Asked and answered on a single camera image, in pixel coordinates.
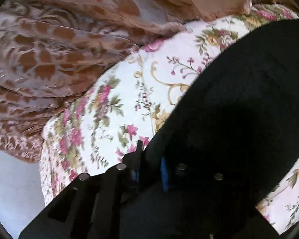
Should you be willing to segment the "black pants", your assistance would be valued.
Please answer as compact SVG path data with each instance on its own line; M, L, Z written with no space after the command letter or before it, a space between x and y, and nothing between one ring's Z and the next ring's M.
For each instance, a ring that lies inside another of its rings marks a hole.
M299 158L299 34L272 22L226 49L145 152L122 238L278 238L256 205Z

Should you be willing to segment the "floral bed sheet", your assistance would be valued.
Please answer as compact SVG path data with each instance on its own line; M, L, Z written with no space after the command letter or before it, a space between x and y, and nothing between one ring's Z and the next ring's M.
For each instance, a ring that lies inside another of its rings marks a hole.
M299 15L282 5L258 4L248 16L195 21L158 39L103 74L87 93L43 129L42 193L49 204L80 173L98 175L118 164L137 142L148 145L184 93L230 45L253 30Z

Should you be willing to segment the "brown patterned curtain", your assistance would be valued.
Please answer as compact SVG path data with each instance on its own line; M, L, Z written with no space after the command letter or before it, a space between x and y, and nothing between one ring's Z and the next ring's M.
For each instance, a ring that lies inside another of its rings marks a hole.
M0 151L34 163L50 117L108 68L191 20L299 0L0 0Z

